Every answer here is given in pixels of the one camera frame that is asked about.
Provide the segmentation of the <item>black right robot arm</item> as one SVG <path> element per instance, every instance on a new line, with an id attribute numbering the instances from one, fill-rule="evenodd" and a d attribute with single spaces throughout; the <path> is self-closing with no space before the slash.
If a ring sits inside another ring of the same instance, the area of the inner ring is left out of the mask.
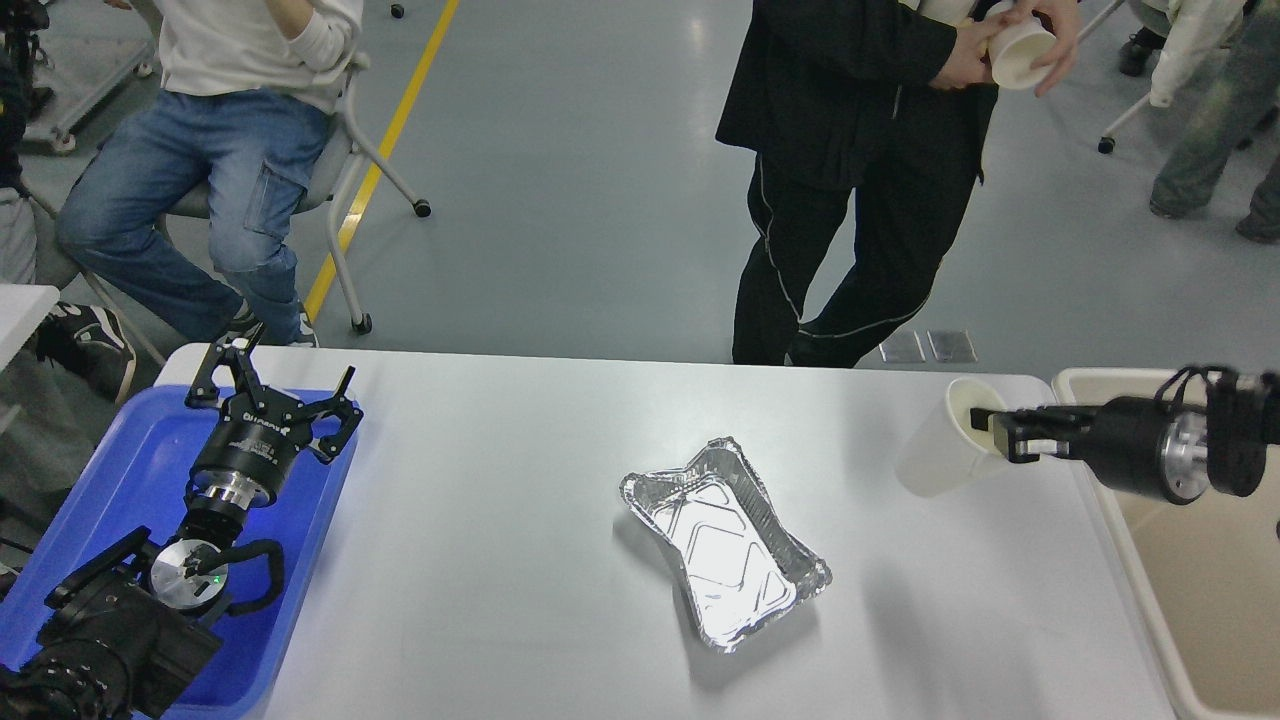
<path id="1" fill-rule="evenodd" d="M 1279 442 L 1277 373 L 1243 375 L 1221 365 L 1183 366 L 1152 395 L 1103 404 L 963 411 L 1012 464 L 1043 456 L 1084 462 L 1101 486 L 1187 506 L 1208 488 L 1253 495 Z"/>

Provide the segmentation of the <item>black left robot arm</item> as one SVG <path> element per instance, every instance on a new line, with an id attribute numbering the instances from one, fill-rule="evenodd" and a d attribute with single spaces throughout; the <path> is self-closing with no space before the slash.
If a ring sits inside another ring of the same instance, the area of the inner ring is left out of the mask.
<path id="1" fill-rule="evenodd" d="M 3 601 L 5 719 L 238 719 L 289 642 L 357 439 L 355 369 L 212 346 L 119 413 Z"/>

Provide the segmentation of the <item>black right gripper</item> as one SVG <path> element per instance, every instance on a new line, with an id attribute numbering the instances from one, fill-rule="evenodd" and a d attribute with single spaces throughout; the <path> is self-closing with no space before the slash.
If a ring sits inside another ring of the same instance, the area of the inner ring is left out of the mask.
<path id="1" fill-rule="evenodd" d="M 1014 429 L 996 428 L 993 416 Z M 1117 397 L 1102 406 L 973 407 L 969 427 L 993 433 L 997 454 L 1009 462 L 1079 460 L 1116 492 L 1188 505 L 1210 487 L 1208 421 L 1201 406 Z M 1069 433 L 1069 439 L 1052 438 Z"/>

